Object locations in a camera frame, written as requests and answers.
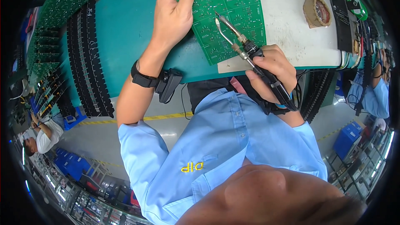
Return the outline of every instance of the printed circuit board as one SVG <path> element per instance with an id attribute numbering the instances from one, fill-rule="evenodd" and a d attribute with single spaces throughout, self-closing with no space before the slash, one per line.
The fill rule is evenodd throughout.
<path id="1" fill-rule="evenodd" d="M 266 44 L 260 0 L 194 0 L 192 29 L 210 65 L 237 56 L 215 25 L 215 12 L 226 17 L 258 46 Z M 236 36 L 223 24 L 221 29 L 232 41 Z"/>

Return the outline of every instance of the red wire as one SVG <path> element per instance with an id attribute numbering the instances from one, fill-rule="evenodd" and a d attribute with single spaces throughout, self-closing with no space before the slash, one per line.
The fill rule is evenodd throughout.
<path id="1" fill-rule="evenodd" d="M 363 38 L 363 36 L 361 36 L 361 54 L 360 54 L 360 57 L 362 57 L 363 56 L 363 53 L 364 53 L 364 38 Z"/>
<path id="2" fill-rule="evenodd" d="M 29 28 L 29 26 L 30 26 L 30 23 L 32 22 L 32 16 L 33 16 L 33 13 L 30 15 L 30 17 L 29 17 L 29 22 L 28 22 L 28 25 L 27 25 L 27 27 L 26 27 L 26 29 L 25 29 L 25 33 L 27 33 L 27 29 Z"/>

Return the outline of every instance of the factory floor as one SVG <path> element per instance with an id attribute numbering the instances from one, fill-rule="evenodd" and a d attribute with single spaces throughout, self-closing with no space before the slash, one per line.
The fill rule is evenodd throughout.
<path id="1" fill-rule="evenodd" d="M 189 94 L 185 87 L 182 90 L 181 98 L 182 87 L 183 85 L 178 86 L 176 94 L 174 94 L 171 102 L 167 105 L 159 103 L 158 94 L 155 94 L 145 117 L 181 113 L 184 112 L 184 107 L 186 112 L 190 111 Z M 111 99 L 114 107 L 116 106 L 116 101 L 116 97 Z M 355 111 L 350 106 L 346 103 L 338 103 L 336 98 L 333 98 L 332 101 L 333 104 L 320 109 L 310 124 L 322 157 L 332 151 L 332 146 L 338 135 L 338 132 L 334 131 L 342 128 L 353 119 L 364 121 L 366 117 L 366 114 L 363 113 L 359 117 L 356 117 Z M 129 177 L 123 167 L 120 154 L 117 124 L 112 123 L 112 118 L 106 117 L 88 118 L 84 122 L 105 120 L 111 121 L 104 124 L 78 125 L 66 131 L 57 146 L 84 157 L 102 161 L 113 177 L 128 181 Z M 172 149 L 188 122 L 189 120 L 185 117 L 146 121 L 148 125 L 160 133 L 169 150 Z"/>

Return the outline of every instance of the solder wire spool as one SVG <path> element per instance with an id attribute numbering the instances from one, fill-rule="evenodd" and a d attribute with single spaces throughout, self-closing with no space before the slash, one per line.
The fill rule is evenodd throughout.
<path id="1" fill-rule="evenodd" d="M 329 26 L 332 21 L 329 7 L 323 0 L 306 0 L 303 12 L 310 29 Z"/>
<path id="2" fill-rule="evenodd" d="M 354 0 L 357 3 L 360 3 L 361 9 L 355 9 L 355 10 L 350 10 L 354 15 L 357 16 L 357 18 L 361 21 L 365 21 L 368 18 L 368 12 L 367 9 L 365 8 L 364 4 L 360 0 Z"/>

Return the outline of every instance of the teal workbench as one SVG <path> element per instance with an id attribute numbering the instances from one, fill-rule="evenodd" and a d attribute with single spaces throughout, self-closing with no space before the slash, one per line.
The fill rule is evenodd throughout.
<path id="1" fill-rule="evenodd" d="M 104 79 L 110 97 L 117 97 L 130 73 L 150 41 L 156 0 L 97 0 L 96 34 Z M 80 105 L 70 72 L 66 33 L 62 39 L 63 71 L 70 82 L 73 106 Z M 184 75 L 182 83 L 244 75 L 244 71 L 218 74 L 217 65 L 210 66 L 192 31 L 171 51 L 165 69 L 175 68 Z"/>

